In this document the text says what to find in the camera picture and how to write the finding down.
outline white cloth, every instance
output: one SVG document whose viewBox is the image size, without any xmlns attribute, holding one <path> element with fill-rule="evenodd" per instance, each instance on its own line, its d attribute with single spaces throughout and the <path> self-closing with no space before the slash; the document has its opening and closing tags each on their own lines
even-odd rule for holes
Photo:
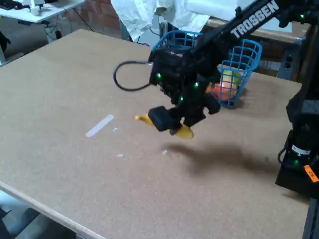
<svg viewBox="0 0 319 239">
<path fill-rule="evenodd" d="M 166 8 L 162 16 L 178 29 L 200 32 L 209 16 L 187 10 L 184 2 L 185 0 L 111 0 L 133 40 L 152 26 L 154 14 L 159 7 Z"/>
<path fill-rule="evenodd" d="M 185 0 L 185 8 L 196 13 L 207 14 L 226 21 L 235 16 L 235 9 L 240 6 L 242 9 L 251 4 L 254 0 Z M 264 24 L 262 29 L 292 32 L 291 22 L 285 28 L 279 27 L 279 21 L 275 18 Z"/>
</svg>

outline yellow banana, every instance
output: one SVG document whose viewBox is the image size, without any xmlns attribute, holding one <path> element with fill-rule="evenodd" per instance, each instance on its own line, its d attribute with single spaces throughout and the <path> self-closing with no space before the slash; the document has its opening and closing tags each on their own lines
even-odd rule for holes
<svg viewBox="0 0 319 239">
<path fill-rule="evenodd" d="M 135 116 L 135 120 L 143 121 L 144 123 L 147 123 L 148 125 L 155 127 L 148 115 Z M 191 139 L 194 137 L 194 132 L 190 129 L 190 127 L 183 124 L 175 135 L 180 138 Z"/>
</svg>

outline orange label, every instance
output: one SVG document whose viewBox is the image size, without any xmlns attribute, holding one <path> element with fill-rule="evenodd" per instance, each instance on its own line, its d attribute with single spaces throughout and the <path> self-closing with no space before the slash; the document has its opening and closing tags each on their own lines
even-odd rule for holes
<svg viewBox="0 0 319 239">
<path fill-rule="evenodd" d="M 319 181 L 319 179 L 317 178 L 317 176 L 315 175 L 315 173 L 313 172 L 313 170 L 310 168 L 309 165 L 305 166 L 305 171 L 307 172 L 308 176 L 311 178 L 311 180 L 316 183 Z"/>
</svg>

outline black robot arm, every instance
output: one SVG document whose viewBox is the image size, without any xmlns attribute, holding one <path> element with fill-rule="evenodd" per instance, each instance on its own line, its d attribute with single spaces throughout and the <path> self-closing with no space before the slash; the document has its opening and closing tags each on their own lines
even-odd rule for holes
<svg viewBox="0 0 319 239">
<path fill-rule="evenodd" d="M 182 118 L 183 124 L 191 127 L 205 118 L 205 107 L 209 114 L 217 113 L 220 105 L 206 89 L 210 83 L 219 83 L 217 66 L 227 59 L 229 50 L 275 16 L 281 22 L 291 20 L 284 13 L 292 7 L 305 16 L 307 5 L 309 2 L 300 0 L 256 0 L 244 10 L 237 8 L 236 16 L 223 27 L 198 37 L 194 49 L 178 54 L 167 49 L 151 53 L 149 61 L 153 62 L 153 68 L 149 83 L 160 85 L 175 105 L 169 110 L 163 106 L 150 109 L 148 116 L 155 127 L 159 131 L 170 129 L 174 134 L 181 127 Z"/>
</svg>

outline blue basket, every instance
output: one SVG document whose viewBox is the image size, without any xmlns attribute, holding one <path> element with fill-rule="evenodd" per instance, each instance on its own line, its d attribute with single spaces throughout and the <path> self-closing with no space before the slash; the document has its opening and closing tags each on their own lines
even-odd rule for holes
<svg viewBox="0 0 319 239">
<path fill-rule="evenodd" d="M 197 36 L 202 33 L 191 31 L 170 31 L 152 48 L 171 49 L 174 54 L 182 54 L 184 50 L 194 48 Z M 210 85 L 210 92 L 224 107 L 233 107 L 239 100 L 251 73 L 260 62 L 262 46 L 255 41 L 244 39 L 241 46 L 235 46 L 229 52 L 228 59 L 222 61 L 218 69 L 221 73 L 220 84 Z"/>
</svg>

